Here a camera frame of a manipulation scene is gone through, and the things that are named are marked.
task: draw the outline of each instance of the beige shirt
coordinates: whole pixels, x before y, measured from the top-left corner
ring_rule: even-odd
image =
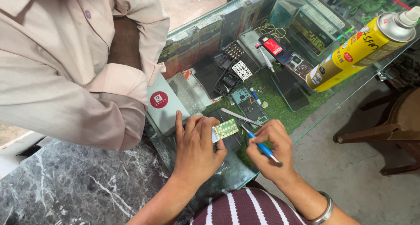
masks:
[[[142,70],[110,63],[114,16],[134,20]],[[140,142],[169,17],[159,0],[0,0],[0,121],[81,145]]]

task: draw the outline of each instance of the artificial grass mat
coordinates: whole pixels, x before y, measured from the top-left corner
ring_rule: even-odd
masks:
[[[278,65],[274,65],[274,69],[276,71],[281,70],[281,68]],[[271,75],[272,72],[268,68],[260,70],[259,72],[257,72],[257,79],[251,86],[255,90],[259,90],[258,87],[264,88],[263,94],[257,92],[257,96],[261,100],[261,103],[263,101],[268,102],[268,107],[264,109],[265,113],[268,115],[269,120],[279,119],[286,127],[286,131],[288,134],[291,134],[297,127],[299,127],[309,115],[315,112],[315,110],[317,110],[329,98],[331,98],[331,96],[334,93],[332,90],[318,92],[312,94],[311,96],[308,96],[304,93],[307,96],[310,104],[302,108],[301,110],[292,112],[287,106],[284,99],[278,95],[276,90],[267,81]],[[234,113],[244,116],[244,114],[241,112],[237,105],[230,105],[230,101],[226,97],[222,97],[221,101],[207,106],[207,108],[202,113],[204,116],[207,116],[210,112],[219,108],[225,108]],[[253,129],[252,131],[256,132],[258,131],[258,129],[260,129],[260,127],[258,127],[257,129]],[[247,154],[245,153],[245,150],[247,148],[245,131],[242,131],[240,128],[239,134],[242,137],[242,147],[237,151],[237,155],[245,165],[247,165],[249,168],[253,168],[254,163],[248,158]],[[272,147],[269,142],[265,142],[265,145],[269,148]]]

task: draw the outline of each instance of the silver bangle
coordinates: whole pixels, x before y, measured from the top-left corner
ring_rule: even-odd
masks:
[[[333,209],[334,209],[334,203],[333,203],[333,199],[331,199],[331,197],[322,191],[318,191],[319,194],[323,195],[325,198],[327,198],[327,209],[325,210],[325,212],[323,212],[323,214],[321,214],[321,216],[319,216],[318,218],[311,220],[309,222],[311,222],[313,225],[319,225],[322,224],[323,222],[325,222],[327,219],[330,218],[331,214],[333,213]]]

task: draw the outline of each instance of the spray can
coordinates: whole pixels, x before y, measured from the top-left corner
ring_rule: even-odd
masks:
[[[307,84],[324,91],[381,60],[414,39],[420,7],[375,17],[306,76]]]

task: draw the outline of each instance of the hand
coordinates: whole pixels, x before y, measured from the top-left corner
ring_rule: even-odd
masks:
[[[295,178],[295,171],[292,163],[292,141],[287,135],[286,128],[280,120],[271,120],[265,124],[257,133],[255,138],[249,139],[247,148],[248,157],[255,163],[261,174],[274,183],[285,183],[289,179]],[[277,160],[283,162],[282,167],[277,167],[276,163],[261,154],[256,143],[270,141],[273,148],[271,151]]]
[[[176,160],[171,178],[193,190],[208,180],[220,167],[227,150],[222,140],[213,151],[212,127],[220,124],[214,117],[192,116],[182,127],[182,113],[176,111]]]

